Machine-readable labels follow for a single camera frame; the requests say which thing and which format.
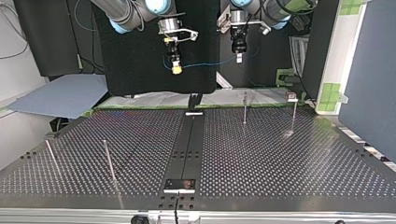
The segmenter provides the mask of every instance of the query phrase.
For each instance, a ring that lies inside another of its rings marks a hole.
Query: blue sheet
[[[32,91],[7,108],[52,117],[77,119],[107,92],[99,75],[66,75]]]

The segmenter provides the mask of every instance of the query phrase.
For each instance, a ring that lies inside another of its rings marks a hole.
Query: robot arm
[[[182,72],[181,53],[178,44],[187,40],[195,41],[198,32],[181,27],[175,0],[91,0],[101,8],[110,19],[111,25],[120,33],[125,34],[133,29],[144,30],[144,23],[160,17],[158,22],[159,35],[167,47],[167,56],[175,75]],[[181,33],[190,33],[190,38],[180,39]]]
[[[246,38],[248,26],[259,24],[263,35],[272,28],[281,29],[291,15],[304,15],[312,12],[318,0],[230,0],[230,25],[232,51],[236,62],[242,62],[243,53],[247,52]]]

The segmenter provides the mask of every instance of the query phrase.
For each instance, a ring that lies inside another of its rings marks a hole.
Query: blue cable
[[[185,65],[185,66],[183,66],[182,68],[198,67],[198,66],[216,66],[216,65],[222,65],[222,64],[228,63],[228,62],[230,62],[230,61],[232,61],[232,60],[234,60],[234,59],[235,59],[235,56],[232,57],[232,58],[230,58],[230,59],[228,59],[228,60],[226,60],[226,61],[219,62],[219,63],[194,63],[194,64]],[[163,57],[163,66],[164,66],[166,69],[168,69],[168,70],[172,70],[170,67],[168,67],[168,65],[166,65],[166,62],[165,62],[165,58],[164,58],[164,57]]]

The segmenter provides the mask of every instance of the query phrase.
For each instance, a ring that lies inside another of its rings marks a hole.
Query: white wall
[[[11,0],[0,1],[13,6]],[[7,9],[4,11],[11,21],[21,29],[15,16]],[[16,34],[2,13],[0,13],[0,31],[0,58],[24,49],[25,41]],[[0,60],[0,78],[0,107],[9,104],[15,97],[45,84],[29,49],[18,57]]]
[[[12,0],[0,0],[13,6]],[[4,9],[19,29],[18,20]],[[25,42],[0,12],[0,58],[20,52]],[[32,52],[0,60],[0,169],[15,161],[21,154],[37,146],[50,131],[45,116],[23,114],[4,109],[16,98],[45,84],[40,76]]]

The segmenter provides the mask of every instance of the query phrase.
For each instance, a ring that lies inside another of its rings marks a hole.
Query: metal rod
[[[247,123],[248,118],[248,93],[245,92],[244,96],[244,124]]]
[[[293,110],[293,119],[296,118],[296,112],[297,112],[297,101],[294,103],[294,110]]]
[[[110,167],[111,176],[113,177],[114,181],[117,181],[116,174],[114,173],[114,169],[113,169],[113,162],[111,161],[110,150],[108,150],[108,146],[107,146],[107,140],[103,140],[103,146],[105,147],[108,166]]]
[[[247,114],[248,114],[248,106],[245,105],[245,112],[244,112],[244,124],[247,123]]]
[[[50,145],[50,141],[46,140],[46,144],[47,144],[47,148],[49,149],[50,156],[52,157],[53,160],[56,160],[55,155],[53,154],[53,151],[52,151],[52,147]]]

